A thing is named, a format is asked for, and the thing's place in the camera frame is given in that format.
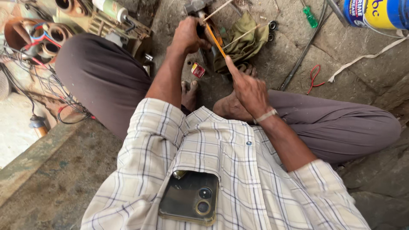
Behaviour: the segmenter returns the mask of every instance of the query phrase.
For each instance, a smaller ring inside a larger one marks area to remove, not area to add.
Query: white checkered shirt
[[[176,170],[219,178],[210,227],[162,219],[159,203]],[[341,178],[321,160],[287,173],[259,126],[223,119],[205,107],[185,116],[142,100],[118,153],[118,169],[86,210],[82,229],[369,229]]]

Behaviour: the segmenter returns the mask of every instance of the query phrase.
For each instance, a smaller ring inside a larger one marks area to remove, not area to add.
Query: gray trousers
[[[64,85],[115,135],[124,139],[151,79],[127,51],[104,38],[80,34],[61,48],[56,71]],[[269,90],[270,103],[319,158],[329,163],[382,150],[400,124],[379,108]]]

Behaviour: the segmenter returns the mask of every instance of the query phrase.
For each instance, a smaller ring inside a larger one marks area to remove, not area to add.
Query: man's left hand
[[[175,30],[171,46],[183,51],[185,54],[195,53],[199,48],[210,49],[211,44],[205,39],[200,39],[196,32],[199,20],[189,16],[181,21]]]

